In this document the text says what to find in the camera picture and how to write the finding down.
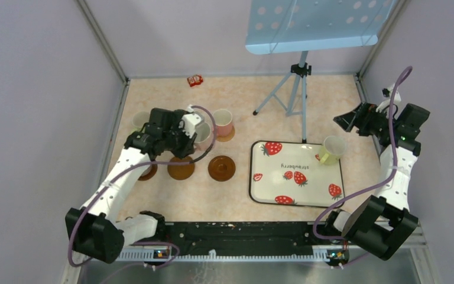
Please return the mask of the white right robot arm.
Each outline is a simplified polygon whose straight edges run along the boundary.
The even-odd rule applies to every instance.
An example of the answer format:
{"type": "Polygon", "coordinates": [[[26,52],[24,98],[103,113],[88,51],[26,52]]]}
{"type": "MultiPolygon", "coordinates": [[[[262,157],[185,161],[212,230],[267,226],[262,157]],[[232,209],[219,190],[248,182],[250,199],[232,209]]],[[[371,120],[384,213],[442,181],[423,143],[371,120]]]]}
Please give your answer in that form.
{"type": "Polygon", "coordinates": [[[430,112],[407,104],[393,120],[394,142],[390,143],[388,108],[377,111],[375,104],[361,103],[354,110],[334,117],[344,131],[354,127],[360,136],[374,136],[384,147],[380,155],[381,187],[353,213],[333,211],[323,227],[323,236],[331,244],[343,239],[356,244],[381,260],[388,260],[411,236],[419,219],[408,205],[411,170],[419,158],[421,144],[416,140],[430,112]]]}

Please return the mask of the pink white mug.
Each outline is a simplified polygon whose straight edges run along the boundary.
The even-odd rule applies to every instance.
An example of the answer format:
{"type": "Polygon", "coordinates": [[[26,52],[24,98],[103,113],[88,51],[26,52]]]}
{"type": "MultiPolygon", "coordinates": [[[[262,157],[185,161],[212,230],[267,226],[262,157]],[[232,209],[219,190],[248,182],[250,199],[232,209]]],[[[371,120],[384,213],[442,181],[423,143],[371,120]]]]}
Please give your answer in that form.
{"type": "Polygon", "coordinates": [[[202,122],[196,127],[196,134],[194,149],[196,151],[206,151],[213,139],[212,127],[208,123],[202,122]]]}

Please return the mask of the brown wooden coaster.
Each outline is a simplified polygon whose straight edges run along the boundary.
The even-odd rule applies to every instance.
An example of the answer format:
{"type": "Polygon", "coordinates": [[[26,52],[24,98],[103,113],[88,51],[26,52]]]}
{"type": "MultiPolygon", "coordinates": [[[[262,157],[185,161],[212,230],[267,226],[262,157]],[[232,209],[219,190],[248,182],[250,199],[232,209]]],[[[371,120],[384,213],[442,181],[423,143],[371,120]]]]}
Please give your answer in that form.
{"type": "Polygon", "coordinates": [[[145,181],[151,179],[157,172],[158,166],[152,164],[142,175],[138,178],[139,181],[145,181]]]}
{"type": "Polygon", "coordinates": [[[225,182],[231,179],[236,172],[236,165],[228,156],[216,156],[208,164],[208,172],[212,179],[225,182]]]}
{"type": "Polygon", "coordinates": [[[170,159],[170,163],[178,163],[178,162],[187,162],[185,165],[172,165],[169,164],[167,166],[168,174],[171,178],[175,180],[185,180],[191,177],[195,170],[195,164],[190,164],[189,162],[193,159],[190,156],[187,156],[183,159],[179,159],[178,157],[173,157],[170,159]]]}

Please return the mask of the green mug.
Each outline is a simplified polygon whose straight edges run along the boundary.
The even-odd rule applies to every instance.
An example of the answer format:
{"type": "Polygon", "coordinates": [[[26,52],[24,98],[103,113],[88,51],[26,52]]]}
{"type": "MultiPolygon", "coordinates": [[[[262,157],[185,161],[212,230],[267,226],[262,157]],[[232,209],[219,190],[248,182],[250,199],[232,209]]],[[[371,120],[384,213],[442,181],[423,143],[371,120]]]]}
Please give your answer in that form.
{"type": "Polygon", "coordinates": [[[144,125],[149,122],[150,113],[147,111],[140,111],[136,113],[131,120],[133,131],[141,131],[144,125]]]}

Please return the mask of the white strawberry tray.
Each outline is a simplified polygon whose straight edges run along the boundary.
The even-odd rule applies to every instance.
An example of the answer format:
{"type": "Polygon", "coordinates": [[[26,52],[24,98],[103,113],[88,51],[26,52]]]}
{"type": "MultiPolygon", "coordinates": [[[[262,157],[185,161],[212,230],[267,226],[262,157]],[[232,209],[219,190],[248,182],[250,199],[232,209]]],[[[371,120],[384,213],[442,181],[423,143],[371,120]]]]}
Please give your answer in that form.
{"type": "Polygon", "coordinates": [[[320,144],[257,141],[251,146],[248,194],[261,204],[327,208],[346,196],[341,164],[319,161],[320,144]]]}

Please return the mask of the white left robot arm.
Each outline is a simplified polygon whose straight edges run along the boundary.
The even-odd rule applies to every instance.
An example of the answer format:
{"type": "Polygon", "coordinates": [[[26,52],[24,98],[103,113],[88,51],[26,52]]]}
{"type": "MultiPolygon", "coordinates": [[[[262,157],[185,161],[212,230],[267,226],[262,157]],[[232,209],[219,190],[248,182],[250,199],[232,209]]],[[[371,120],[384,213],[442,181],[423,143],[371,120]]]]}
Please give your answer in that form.
{"type": "Polygon", "coordinates": [[[165,151],[185,158],[194,153],[196,128],[203,118],[189,106],[170,111],[154,108],[138,131],[131,133],[116,164],[96,192],[79,208],[71,208],[65,216],[69,236],[69,263],[76,267],[74,253],[113,263],[122,249],[146,239],[160,244],[166,229],[149,213],[138,214],[125,221],[117,217],[129,193],[142,174],[165,151]]]}

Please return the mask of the woven rattan coaster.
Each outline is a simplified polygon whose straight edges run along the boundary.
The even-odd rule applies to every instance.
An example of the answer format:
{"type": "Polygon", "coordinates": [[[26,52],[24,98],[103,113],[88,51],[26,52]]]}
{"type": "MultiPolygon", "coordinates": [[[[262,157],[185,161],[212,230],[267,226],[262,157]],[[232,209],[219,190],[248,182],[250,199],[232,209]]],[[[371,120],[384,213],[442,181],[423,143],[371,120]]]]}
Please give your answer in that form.
{"type": "Polygon", "coordinates": [[[216,137],[216,140],[219,142],[227,142],[227,141],[230,141],[231,139],[233,139],[234,135],[235,135],[235,127],[232,127],[231,132],[228,135],[226,135],[226,136],[218,135],[216,137]]]}

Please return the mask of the yellow mug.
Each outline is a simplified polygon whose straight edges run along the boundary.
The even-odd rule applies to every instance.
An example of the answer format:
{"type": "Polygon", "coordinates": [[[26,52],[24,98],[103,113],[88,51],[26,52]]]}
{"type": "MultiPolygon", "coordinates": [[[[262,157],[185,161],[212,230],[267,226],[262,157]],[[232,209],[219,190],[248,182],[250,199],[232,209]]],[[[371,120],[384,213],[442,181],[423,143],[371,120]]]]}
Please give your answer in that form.
{"type": "Polygon", "coordinates": [[[335,135],[326,137],[319,150],[319,163],[323,165],[337,164],[347,149],[347,142],[344,138],[335,135]]]}

